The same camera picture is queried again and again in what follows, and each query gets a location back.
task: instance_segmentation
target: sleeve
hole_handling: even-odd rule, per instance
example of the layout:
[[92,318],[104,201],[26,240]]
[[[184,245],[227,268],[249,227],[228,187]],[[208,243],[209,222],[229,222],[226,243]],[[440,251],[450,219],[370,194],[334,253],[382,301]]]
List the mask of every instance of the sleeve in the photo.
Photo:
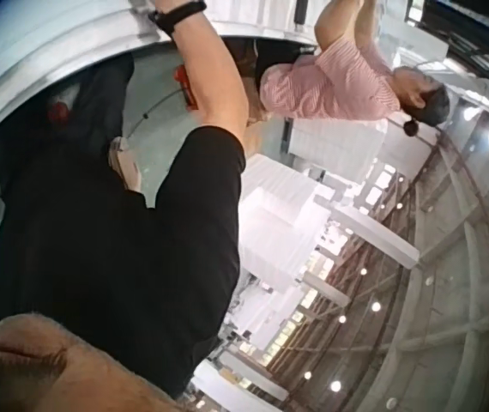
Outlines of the sleeve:
[[346,39],[336,41],[316,61],[335,87],[328,115],[346,120],[379,120],[399,110],[399,101],[383,78]]
[[359,52],[376,73],[378,73],[380,76],[391,76],[392,70],[383,59],[374,41],[371,41],[368,45],[360,47]]
[[194,344],[216,336],[237,284],[244,169],[235,136],[201,127],[188,135],[156,198],[167,291],[185,302],[172,315],[189,332],[184,340]]

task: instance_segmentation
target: striped shirt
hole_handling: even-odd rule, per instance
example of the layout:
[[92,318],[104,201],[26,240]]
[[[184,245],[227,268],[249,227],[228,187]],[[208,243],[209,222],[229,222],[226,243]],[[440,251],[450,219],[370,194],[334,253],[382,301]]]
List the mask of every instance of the striped shirt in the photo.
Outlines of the striped shirt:
[[270,67],[260,98],[266,110],[288,118],[379,120],[401,109],[389,76],[374,43],[358,49],[339,39],[320,56]]

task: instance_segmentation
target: man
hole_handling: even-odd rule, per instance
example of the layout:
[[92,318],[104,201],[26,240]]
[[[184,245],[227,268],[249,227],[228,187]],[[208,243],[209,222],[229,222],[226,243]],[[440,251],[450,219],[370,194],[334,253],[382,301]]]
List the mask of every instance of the man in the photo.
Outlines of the man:
[[419,70],[386,65],[373,42],[377,0],[332,0],[315,27],[321,55],[288,42],[258,41],[256,82],[263,106],[288,118],[379,120],[403,110],[436,126],[449,115],[443,84]]
[[[168,14],[189,2],[155,5]],[[87,74],[65,128],[46,134],[18,118],[40,111],[24,107],[0,129],[0,410],[176,410],[171,398],[217,340],[239,273],[248,106],[229,52],[194,13],[172,36],[202,126],[156,209],[107,163],[128,56]],[[10,151],[16,142],[25,149]]]

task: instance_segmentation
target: wristwatch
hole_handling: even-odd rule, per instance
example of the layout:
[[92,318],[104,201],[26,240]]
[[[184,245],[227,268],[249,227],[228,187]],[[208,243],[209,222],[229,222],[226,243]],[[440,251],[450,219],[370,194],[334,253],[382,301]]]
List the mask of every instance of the wristwatch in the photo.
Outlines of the wristwatch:
[[155,10],[149,15],[149,20],[155,23],[163,32],[172,37],[174,34],[174,27],[178,23],[192,15],[201,13],[206,9],[207,4],[204,2],[204,0],[198,0],[196,2],[189,2],[179,6],[166,14]]

